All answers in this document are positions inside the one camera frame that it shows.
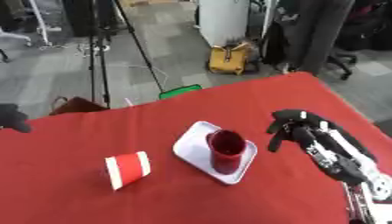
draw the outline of robotic arm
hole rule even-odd
[[[283,140],[298,143],[322,172],[343,183],[351,221],[392,223],[392,205],[386,204],[392,200],[392,178],[378,170],[375,156],[360,142],[313,113],[289,109],[272,115],[270,151],[276,152]]]

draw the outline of robotic hand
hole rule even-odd
[[[27,115],[18,111],[15,104],[0,104],[0,127],[3,129],[14,129],[19,132],[28,133],[31,127],[25,123]]]
[[[375,156],[359,141],[333,122],[304,110],[286,109],[272,115],[275,121],[267,130],[275,134],[270,151],[276,152],[283,140],[298,143],[322,172],[344,183],[352,221],[392,221],[392,205],[375,204],[392,200],[392,178],[378,170]]]

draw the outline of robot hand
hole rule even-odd
[[[19,132],[28,133],[31,127],[25,123],[27,115],[18,111],[15,104],[0,104],[0,126],[6,129],[14,129]]]
[[[378,171],[375,156],[338,125],[304,110],[287,109],[272,115],[276,120],[267,130],[275,134],[270,151],[277,151],[283,140],[296,142],[331,178],[349,186],[366,182],[377,200],[392,193],[390,177]]]

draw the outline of dark red cup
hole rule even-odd
[[[245,140],[236,132],[220,129],[206,136],[211,150],[211,164],[222,174],[231,174],[240,166]]]

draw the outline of red cup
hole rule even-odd
[[[240,166],[245,140],[236,132],[220,129],[206,136],[211,165],[221,174],[231,174]]]
[[[110,183],[115,191],[149,175],[151,172],[151,165],[144,151],[107,157],[105,161]]]

